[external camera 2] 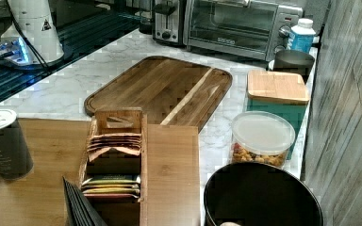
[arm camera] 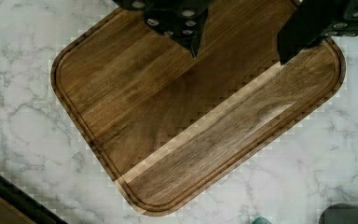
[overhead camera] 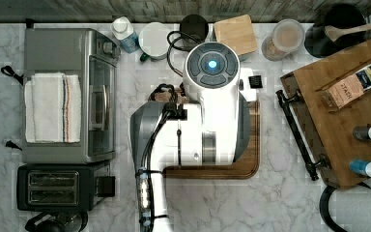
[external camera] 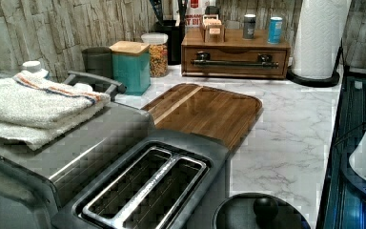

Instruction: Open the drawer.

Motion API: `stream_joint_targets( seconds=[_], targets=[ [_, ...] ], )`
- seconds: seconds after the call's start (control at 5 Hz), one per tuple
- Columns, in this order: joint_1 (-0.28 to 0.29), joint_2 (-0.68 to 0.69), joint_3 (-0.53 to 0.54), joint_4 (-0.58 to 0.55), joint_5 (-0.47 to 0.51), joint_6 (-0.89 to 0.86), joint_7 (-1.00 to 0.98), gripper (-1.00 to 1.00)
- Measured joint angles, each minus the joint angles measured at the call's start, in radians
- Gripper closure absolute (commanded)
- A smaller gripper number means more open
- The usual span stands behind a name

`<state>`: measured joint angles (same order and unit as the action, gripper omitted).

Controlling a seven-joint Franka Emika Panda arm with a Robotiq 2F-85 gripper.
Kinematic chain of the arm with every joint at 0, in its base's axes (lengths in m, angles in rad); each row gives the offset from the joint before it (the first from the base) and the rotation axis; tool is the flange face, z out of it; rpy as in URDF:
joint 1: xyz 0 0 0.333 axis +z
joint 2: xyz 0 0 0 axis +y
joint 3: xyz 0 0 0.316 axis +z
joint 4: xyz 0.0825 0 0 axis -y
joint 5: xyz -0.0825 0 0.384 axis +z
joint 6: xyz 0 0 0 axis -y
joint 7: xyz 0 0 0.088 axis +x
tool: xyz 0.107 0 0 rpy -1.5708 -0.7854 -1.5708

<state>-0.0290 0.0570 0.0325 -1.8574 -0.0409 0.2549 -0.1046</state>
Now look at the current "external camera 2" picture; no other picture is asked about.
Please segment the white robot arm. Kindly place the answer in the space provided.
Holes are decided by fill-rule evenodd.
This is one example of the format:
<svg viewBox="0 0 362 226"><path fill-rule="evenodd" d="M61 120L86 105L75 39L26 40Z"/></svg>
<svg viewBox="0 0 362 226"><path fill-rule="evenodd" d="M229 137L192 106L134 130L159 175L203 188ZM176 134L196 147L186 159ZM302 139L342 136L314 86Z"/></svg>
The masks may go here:
<svg viewBox="0 0 362 226"><path fill-rule="evenodd" d="M49 0L7 0L12 25L1 36L14 42L8 61L19 66L53 64L64 56L53 23Z"/></svg>

